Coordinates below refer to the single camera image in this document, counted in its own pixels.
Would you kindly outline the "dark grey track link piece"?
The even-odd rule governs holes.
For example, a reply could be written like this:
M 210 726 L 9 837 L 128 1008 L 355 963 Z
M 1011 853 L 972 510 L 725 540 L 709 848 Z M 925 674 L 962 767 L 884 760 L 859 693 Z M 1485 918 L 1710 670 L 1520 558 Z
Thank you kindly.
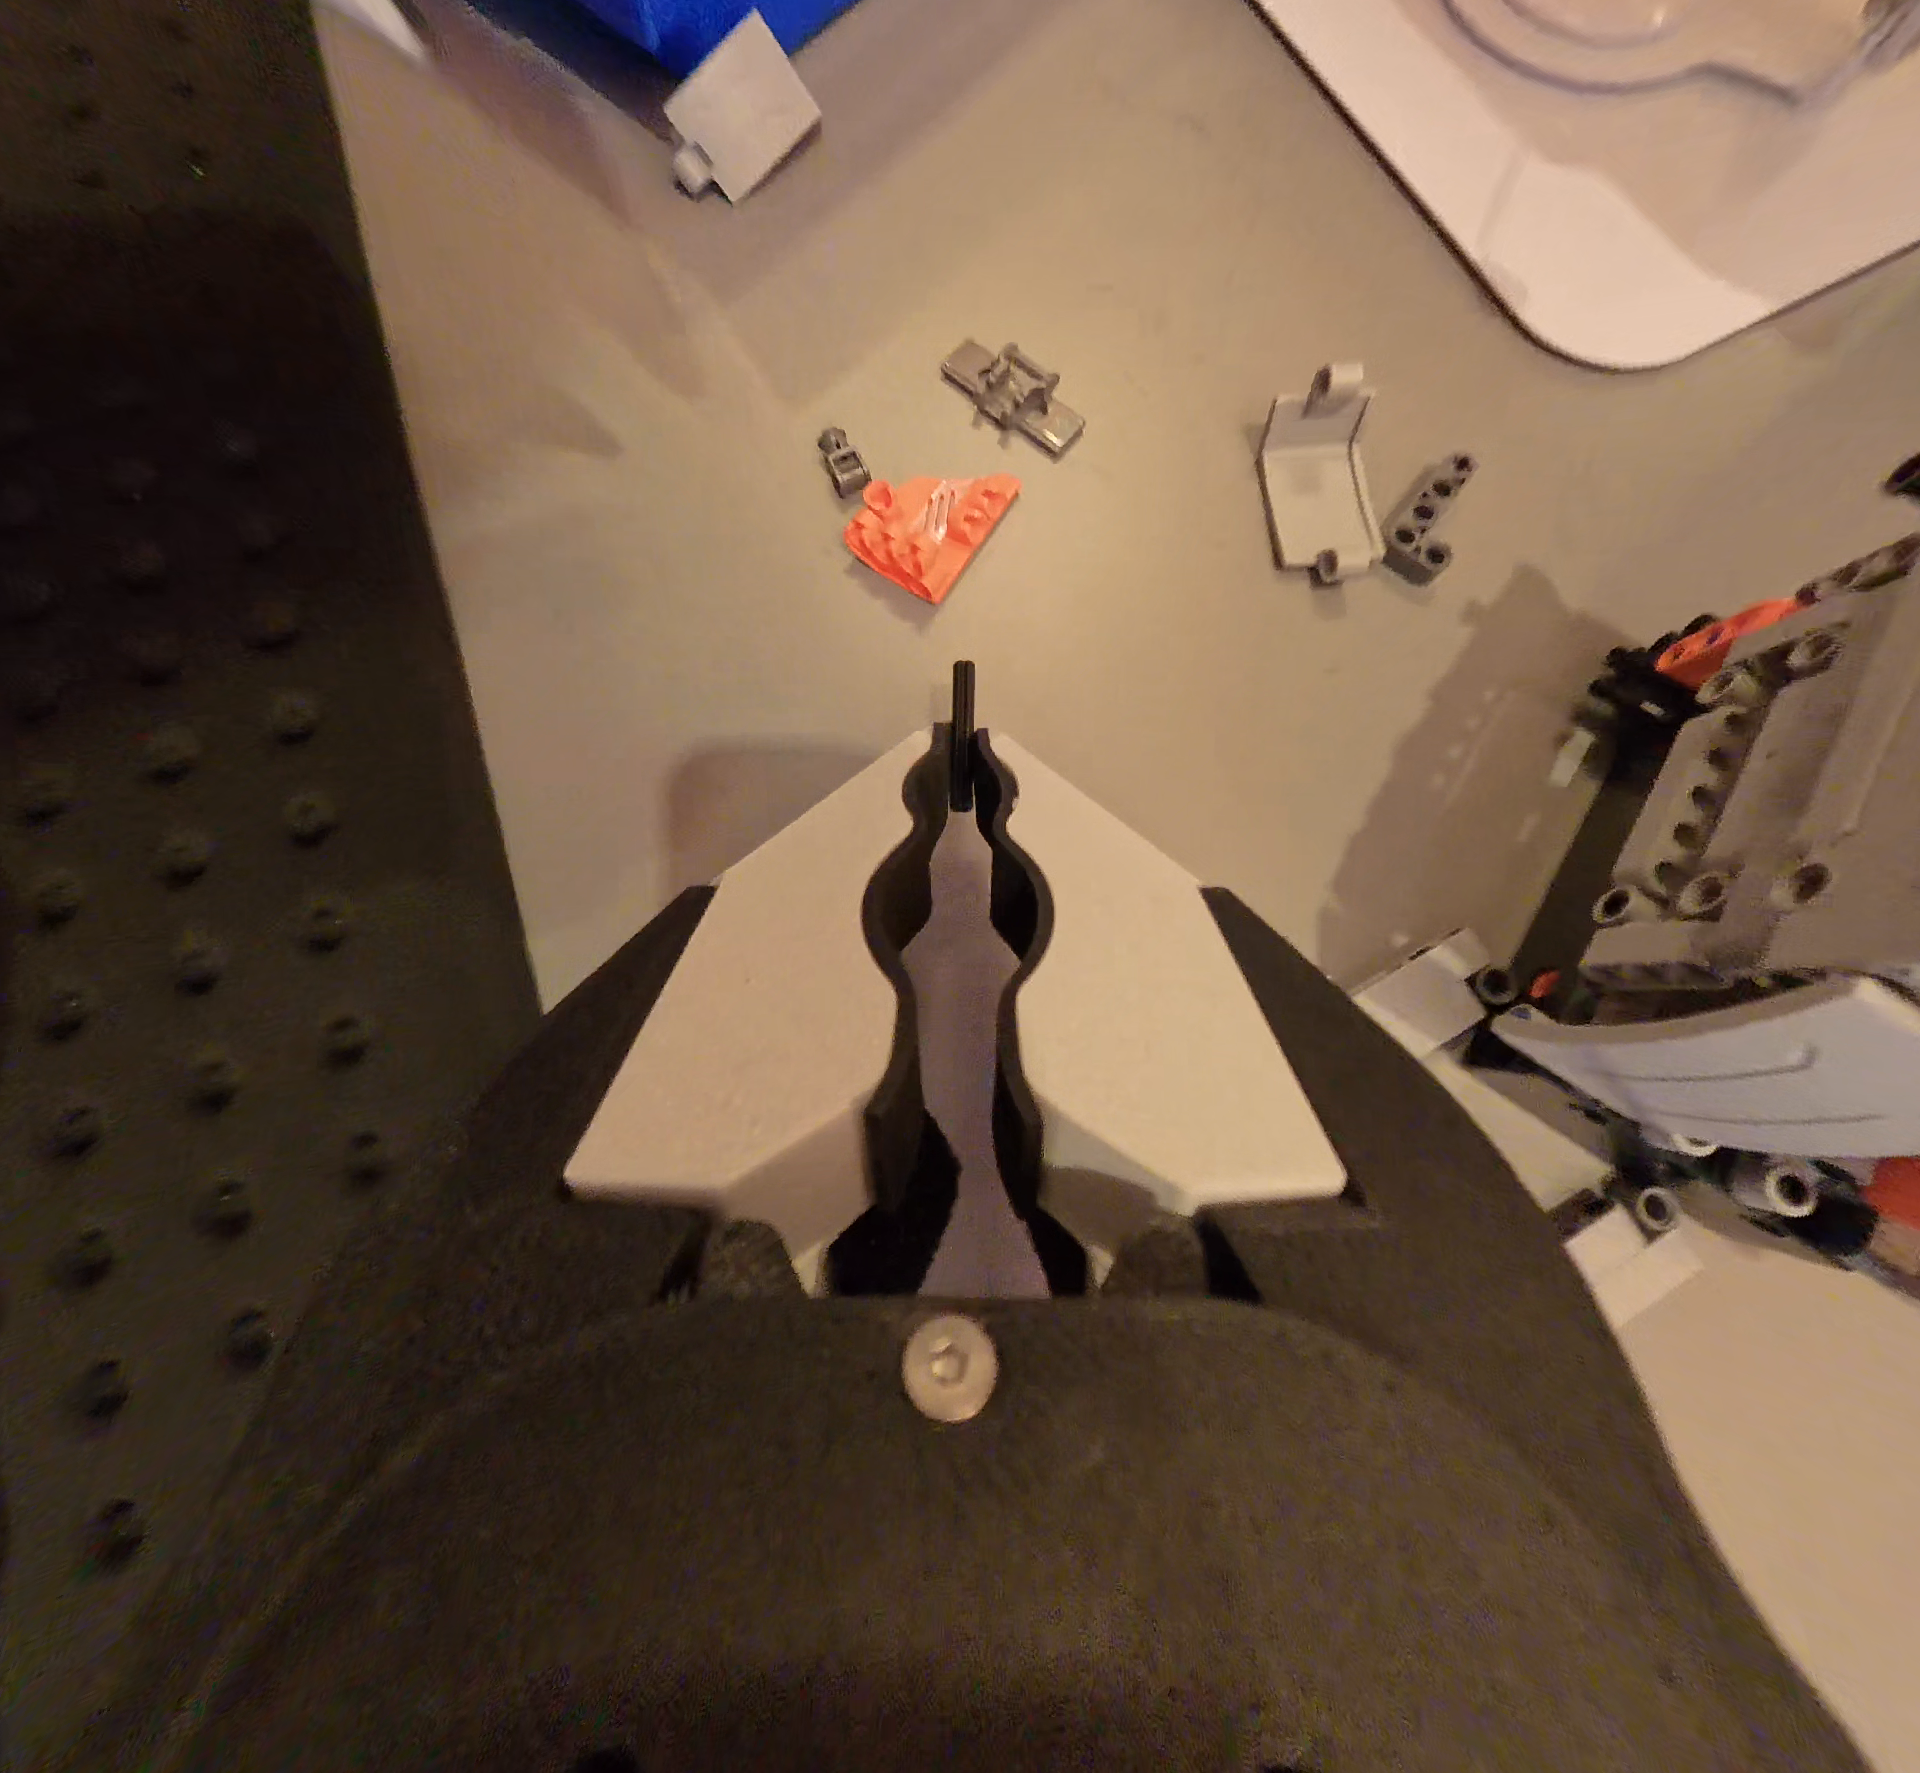
M 1052 459 L 1070 453 L 1086 430 L 1084 416 L 1058 398 L 1058 372 L 1043 368 L 1018 344 L 992 348 L 962 342 L 941 359 L 941 377 L 970 402 L 979 419 Z

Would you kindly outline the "dark grey angled beam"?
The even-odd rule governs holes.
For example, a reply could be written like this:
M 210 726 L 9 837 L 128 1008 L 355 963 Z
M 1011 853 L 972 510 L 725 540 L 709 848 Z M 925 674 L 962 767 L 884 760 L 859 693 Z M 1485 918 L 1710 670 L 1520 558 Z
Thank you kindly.
M 1452 564 L 1444 523 L 1473 480 L 1476 457 L 1452 452 L 1430 462 L 1382 523 L 1382 566 L 1414 588 L 1430 587 Z

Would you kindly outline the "orange wedge piece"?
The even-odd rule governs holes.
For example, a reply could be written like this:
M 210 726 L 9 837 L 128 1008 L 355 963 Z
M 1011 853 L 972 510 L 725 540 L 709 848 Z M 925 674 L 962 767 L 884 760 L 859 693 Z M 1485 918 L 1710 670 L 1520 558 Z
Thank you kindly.
M 849 556 L 938 606 L 1022 492 L 1011 474 L 876 480 L 844 529 Z

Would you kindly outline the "toy brick robot model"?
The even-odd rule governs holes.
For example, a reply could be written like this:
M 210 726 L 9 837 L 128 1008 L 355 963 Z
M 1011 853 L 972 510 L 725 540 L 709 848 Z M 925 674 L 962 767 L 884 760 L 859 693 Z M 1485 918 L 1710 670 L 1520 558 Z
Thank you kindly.
M 1357 991 L 1408 1051 L 1553 1089 L 1648 1239 L 1683 1185 L 1917 1300 L 1919 537 L 1616 648 L 1524 944 Z

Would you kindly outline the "grey square panel piece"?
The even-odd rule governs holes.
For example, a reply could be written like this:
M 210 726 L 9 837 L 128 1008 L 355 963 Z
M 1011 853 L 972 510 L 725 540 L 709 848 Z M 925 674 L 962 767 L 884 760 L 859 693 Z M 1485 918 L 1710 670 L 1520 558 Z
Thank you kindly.
M 750 12 L 663 102 L 679 192 L 737 205 L 818 132 L 822 110 L 765 17 Z

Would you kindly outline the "white tablet stand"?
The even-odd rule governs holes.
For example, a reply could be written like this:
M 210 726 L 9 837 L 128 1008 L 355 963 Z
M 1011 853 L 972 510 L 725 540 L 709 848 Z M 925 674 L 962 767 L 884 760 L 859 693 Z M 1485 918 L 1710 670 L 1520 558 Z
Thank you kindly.
M 1250 3 L 1572 361 L 1679 361 L 1917 246 L 1917 0 Z

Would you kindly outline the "light grey curved panel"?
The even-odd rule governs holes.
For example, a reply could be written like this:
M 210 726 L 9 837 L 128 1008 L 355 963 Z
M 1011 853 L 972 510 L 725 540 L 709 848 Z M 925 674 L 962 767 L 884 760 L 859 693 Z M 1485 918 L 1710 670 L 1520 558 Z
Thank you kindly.
M 1272 401 L 1256 453 L 1275 564 L 1319 588 L 1370 573 L 1385 556 L 1359 438 L 1373 405 L 1359 361 L 1322 366 L 1305 392 Z

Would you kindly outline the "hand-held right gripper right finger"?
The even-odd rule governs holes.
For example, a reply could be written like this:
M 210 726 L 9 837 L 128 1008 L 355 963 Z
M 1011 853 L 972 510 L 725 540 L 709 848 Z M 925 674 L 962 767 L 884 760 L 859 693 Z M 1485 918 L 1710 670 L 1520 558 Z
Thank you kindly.
M 988 911 L 1013 953 L 995 1153 L 1058 1286 L 1160 1222 L 1337 1204 L 1349 1170 L 1182 865 L 1007 735 L 974 735 Z

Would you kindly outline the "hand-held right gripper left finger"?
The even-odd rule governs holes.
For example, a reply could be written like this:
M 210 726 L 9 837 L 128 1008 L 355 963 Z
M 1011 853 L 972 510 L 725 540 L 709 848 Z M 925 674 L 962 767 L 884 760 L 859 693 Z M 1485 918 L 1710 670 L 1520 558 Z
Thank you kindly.
M 920 732 L 704 890 L 563 1168 L 576 1200 L 759 1223 L 809 1290 L 932 1144 L 905 949 L 932 911 L 950 730 Z

